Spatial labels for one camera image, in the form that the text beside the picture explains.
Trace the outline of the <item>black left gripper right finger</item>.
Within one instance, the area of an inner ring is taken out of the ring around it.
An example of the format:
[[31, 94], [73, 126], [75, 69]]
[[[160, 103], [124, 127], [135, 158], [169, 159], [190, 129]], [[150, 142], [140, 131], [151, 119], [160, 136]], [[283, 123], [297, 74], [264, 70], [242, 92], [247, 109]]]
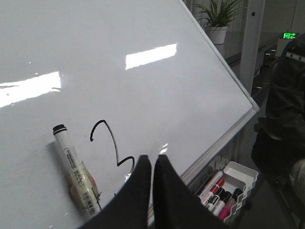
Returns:
[[184, 184], [166, 155], [154, 166], [152, 202], [156, 229], [227, 229]]

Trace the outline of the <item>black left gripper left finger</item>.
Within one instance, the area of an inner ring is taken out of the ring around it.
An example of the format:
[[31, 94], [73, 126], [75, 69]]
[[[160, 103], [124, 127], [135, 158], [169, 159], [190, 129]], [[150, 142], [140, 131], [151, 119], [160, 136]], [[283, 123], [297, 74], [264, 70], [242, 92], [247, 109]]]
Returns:
[[134, 171], [119, 193], [82, 229], [146, 229], [152, 166], [147, 155], [139, 156]]

